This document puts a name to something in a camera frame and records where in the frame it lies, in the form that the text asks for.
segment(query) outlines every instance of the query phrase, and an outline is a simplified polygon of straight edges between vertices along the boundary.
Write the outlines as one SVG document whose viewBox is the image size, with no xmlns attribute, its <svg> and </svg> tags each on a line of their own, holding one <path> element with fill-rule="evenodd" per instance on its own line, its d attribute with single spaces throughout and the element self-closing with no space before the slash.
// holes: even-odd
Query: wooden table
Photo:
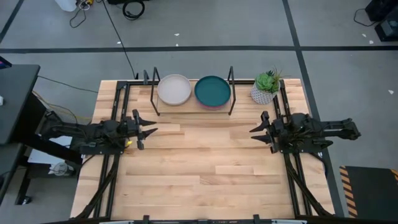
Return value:
<svg viewBox="0 0 398 224">
<path fill-rule="evenodd" d="M 110 119 L 116 82 L 101 82 L 94 123 Z M 308 113 L 300 80 L 286 79 L 285 84 L 292 113 Z M 127 115 L 138 109 L 143 119 L 157 122 L 147 128 L 159 130 L 147 138 L 145 150 L 139 151 L 132 144 L 121 156 L 112 220 L 142 220 L 143 215 L 150 215 L 151 220 L 251 219 L 254 214 L 260 218 L 293 218 L 282 154 L 271 154 L 268 145 L 250 138 L 261 134 L 249 130 L 261 122 L 262 111 L 275 118 L 272 103 L 258 105 L 251 99 L 251 87 L 236 85 L 231 116 L 157 116 L 149 101 L 150 86 L 132 86 Z M 96 192 L 102 161 L 102 156 L 95 156 L 82 168 L 71 217 L 78 215 Z M 322 163 L 302 154 L 302 164 L 308 188 L 333 213 Z M 101 214 L 107 195 L 105 192 Z M 299 190 L 297 195 L 303 214 Z"/>
</svg>

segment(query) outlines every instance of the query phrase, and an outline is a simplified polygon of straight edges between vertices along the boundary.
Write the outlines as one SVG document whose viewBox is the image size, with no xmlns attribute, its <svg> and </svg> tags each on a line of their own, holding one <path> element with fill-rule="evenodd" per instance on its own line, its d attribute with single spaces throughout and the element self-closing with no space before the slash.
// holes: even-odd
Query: black metal frame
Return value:
<svg viewBox="0 0 398 224">
<path fill-rule="evenodd" d="M 147 71 L 144 70 L 144 80 L 145 80 L 144 83 L 147 83 L 148 79 L 149 79 L 149 77 L 148 77 Z M 232 103 L 231 103 L 231 109 L 228 112 L 228 115 L 231 115 L 232 114 L 232 110 L 234 109 L 234 106 L 235 106 L 235 102 L 236 102 L 234 68 L 232 66 L 230 66 L 230 68 L 229 68 L 228 78 L 226 79 L 226 81 L 230 85 L 232 85 L 233 100 L 232 100 Z M 157 68 L 154 67 L 154 74 L 153 74 L 153 77 L 152 77 L 152 88 L 151 88 L 151 91 L 150 91 L 150 103 L 152 103 L 152 106 L 154 107 L 155 112 L 156 112 L 156 114 L 158 116 L 160 116 L 160 113 L 157 110 L 157 107 L 155 106 L 155 103 L 154 103 L 154 89 L 155 89 L 155 85 L 159 84 L 159 82 L 160 82 L 160 76 L 159 76 L 159 73 L 157 71 Z"/>
<path fill-rule="evenodd" d="M 233 77 L 233 70 L 232 67 L 230 69 L 231 76 Z M 118 81 L 116 85 L 116 92 L 114 97 L 114 103 L 112 108 L 112 115 L 111 119 L 116 119 L 116 113 L 118 110 L 119 104 L 119 96 L 121 93 L 121 89 L 125 88 L 124 92 L 124 99 L 123 99 L 123 107 L 121 117 L 126 116 L 127 111 L 127 103 L 129 99 L 129 90 L 130 87 L 133 85 L 155 85 L 158 81 L 152 79 L 152 81 L 147 81 L 147 74 L 144 72 L 144 80 L 134 80 L 134 81 Z M 254 84 L 254 80 L 234 80 L 232 79 L 230 82 L 233 82 L 233 85 L 252 85 Z M 281 89 L 280 92 L 282 94 L 282 100 L 284 102 L 284 109 L 286 119 L 289 119 L 290 115 L 290 108 L 289 102 L 287 101 L 287 94 L 284 85 L 284 81 L 281 81 Z M 282 116 L 279 107 L 279 100 L 278 96 L 274 98 L 274 106 L 275 106 L 275 113 L 277 118 Z M 305 185 L 305 179 L 302 169 L 302 163 L 299 154 L 294 154 L 295 162 L 297 171 L 294 169 L 293 164 L 290 161 L 290 154 L 288 152 L 283 153 L 285 159 L 285 166 L 287 172 L 287 178 L 289 181 L 289 189 L 290 189 L 290 196 L 292 198 L 292 206 L 295 215 L 295 219 L 297 223 L 302 223 L 299 220 L 308 221 L 309 223 L 324 223 L 324 224 L 335 224 L 335 223 L 393 223 L 391 221 L 381 221 L 381 220 L 364 220 L 358 218 L 342 218 L 342 217 L 335 217 L 332 214 L 328 213 L 320 203 L 316 200 L 316 198 L 312 195 L 311 191 Z M 114 199 L 114 191 L 116 186 L 116 177 L 118 173 L 118 166 L 119 166 L 119 158 L 120 155 L 114 156 L 114 161 L 111 170 L 109 171 L 108 175 L 106 175 L 107 167 L 109 163 L 109 156 L 104 156 L 103 166 L 100 175 L 99 187 L 98 191 L 95 193 L 94 197 L 91 199 L 89 204 L 86 208 L 76 217 L 72 218 L 71 220 L 64 221 L 64 222 L 55 222 L 56 224 L 72 224 L 72 223 L 100 223 L 100 222 L 109 222 L 111 221 L 111 213 L 113 207 L 113 199 Z M 305 205 L 305 211 L 307 215 L 301 215 L 299 210 L 299 203 L 297 200 L 297 193 L 295 189 L 295 183 L 302 191 L 303 201 Z M 105 217 L 100 217 L 100 210 L 101 210 L 101 198 L 103 192 L 106 190 L 108 185 L 110 184 L 109 188 L 109 197 L 107 201 L 106 207 L 106 215 Z M 311 213 L 311 206 L 314 210 L 318 213 L 318 217 L 312 216 Z M 88 218 L 90 213 L 94 210 L 93 218 Z M 148 215 L 144 215 L 142 220 L 129 220 L 125 222 L 127 223 L 135 223 L 135 224 L 263 224 L 263 223 L 292 223 L 292 221 L 287 220 L 271 220 L 271 219 L 260 219 L 259 215 L 253 215 L 253 219 L 250 220 L 149 220 Z"/>
</svg>

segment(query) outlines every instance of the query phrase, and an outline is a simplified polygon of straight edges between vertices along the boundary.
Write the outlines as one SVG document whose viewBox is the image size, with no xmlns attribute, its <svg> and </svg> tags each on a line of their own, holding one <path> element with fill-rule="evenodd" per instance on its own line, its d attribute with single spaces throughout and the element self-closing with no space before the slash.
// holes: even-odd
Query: green succulent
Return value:
<svg viewBox="0 0 398 224">
<path fill-rule="evenodd" d="M 279 90 L 280 78 L 280 72 L 275 68 L 256 77 L 256 86 L 259 90 L 275 93 Z"/>
</svg>

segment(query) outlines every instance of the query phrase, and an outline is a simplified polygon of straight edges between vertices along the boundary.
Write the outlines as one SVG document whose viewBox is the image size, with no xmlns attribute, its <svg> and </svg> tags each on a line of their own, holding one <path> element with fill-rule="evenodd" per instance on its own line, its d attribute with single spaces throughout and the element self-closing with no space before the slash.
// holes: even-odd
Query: concrete floor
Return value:
<svg viewBox="0 0 398 224">
<path fill-rule="evenodd" d="M 370 0 L 288 0 L 301 46 L 396 45 L 379 41 L 373 27 L 353 22 L 354 11 Z M 0 30 L 17 5 L 16 0 L 0 1 Z M 153 0 L 137 21 L 127 21 L 121 10 L 107 5 L 126 47 L 149 47 L 151 52 L 131 49 L 128 57 L 136 72 L 160 75 L 181 73 L 188 78 L 228 74 L 234 66 L 236 78 L 253 78 L 273 66 L 286 77 L 307 78 L 299 64 L 283 1 L 279 0 Z M 102 4 L 86 12 L 87 20 L 72 29 L 75 12 L 63 12 L 55 1 L 24 0 L 1 41 L 1 56 L 12 63 L 35 63 L 40 75 L 82 88 L 97 90 L 101 80 L 131 79 L 126 56 Z M 368 23 L 364 13 L 358 20 Z M 196 50 L 170 51 L 157 47 L 184 46 L 291 46 L 291 50 Z M 111 52 L 101 52 L 101 48 Z M 95 49 L 87 53 L 84 48 Z M 10 54 L 58 49 L 58 53 Z M 75 53 L 62 53 L 62 49 Z M 357 141 L 334 139 L 329 148 L 332 168 L 340 179 L 340 165 L 398 169 L 394 146 L 398 118 L 398 78 L 396 51 L 304 51 L 304 65 L 321 119 L 351 117 L 362 137 Z M 306 91 L 310 93 L 308 83 Z M 38 79 L 35 91 L 47 101 L 70 108 L 79 116 L 90 117 L 94 93 L 81 92 Z M 388 90 L 396 91 L 391 95 Z M 0 207 L 0 223 L 43 223 L 69 217 L 76 180 L 35 179 L 29 188 L 34 201 L 15 206 L 20 170 Z M 341 201 L 345 201 L 337 181 Z M 342 204 L 347 215 L 346 205 Z"/>
</svg>

